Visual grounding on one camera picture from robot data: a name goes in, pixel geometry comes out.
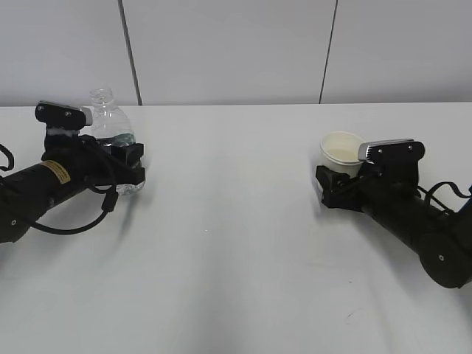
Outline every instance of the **white cup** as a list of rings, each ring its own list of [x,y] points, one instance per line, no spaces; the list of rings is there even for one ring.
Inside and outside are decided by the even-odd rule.
[[[319,147],[319,163],[338,173],[356,177],[362,161],[357,159],[359,146],[365,142],[359,136],[345,131],[335,131],[326,135]]]

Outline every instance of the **clear plastic bottle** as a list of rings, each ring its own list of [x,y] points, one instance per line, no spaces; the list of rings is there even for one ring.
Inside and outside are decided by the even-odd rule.
[[[90,91],[91,104],[94,106],[94,122],[91,132],[103,147],[129,146],[136,142],[133,128],[129,118],[113,98],[113,92],[109,87],[97,88]],[[130,195],[138,192],[144,186],[144,182],[134,186],[132,184],[120,184],[117,192],[120,195]]]

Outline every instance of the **white table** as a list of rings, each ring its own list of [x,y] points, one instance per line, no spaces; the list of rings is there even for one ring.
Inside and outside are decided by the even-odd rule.
[[[413,137],[424,187],[467,190],[472,104],[125,110],[145,189],[83,235],[0,246],[2,353],[471,353],[472,285],[441,288],[367,216],[320,206],[310,161],[330,131]],[[17,167],[36,163],[33,108],[0,117]],[[41,221],[80,226],[100,204]]]

